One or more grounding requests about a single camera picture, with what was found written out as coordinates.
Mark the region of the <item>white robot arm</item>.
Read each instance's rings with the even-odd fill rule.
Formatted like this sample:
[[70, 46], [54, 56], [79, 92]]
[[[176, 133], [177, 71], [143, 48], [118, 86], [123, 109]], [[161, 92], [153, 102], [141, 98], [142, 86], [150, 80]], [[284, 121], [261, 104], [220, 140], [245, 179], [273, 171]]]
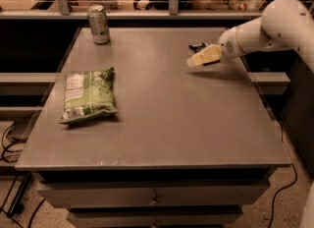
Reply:
[[233, 59], [253, 52], [294, 51], [303, 61], [295, 70], [288, 104], [288, 126], [303, 150], [313, 143], [314, 129], [314, 19], [298, 0], [274, 0], [254, 20], [230, 28], [215, 44], [187, 60], [191, 68]]

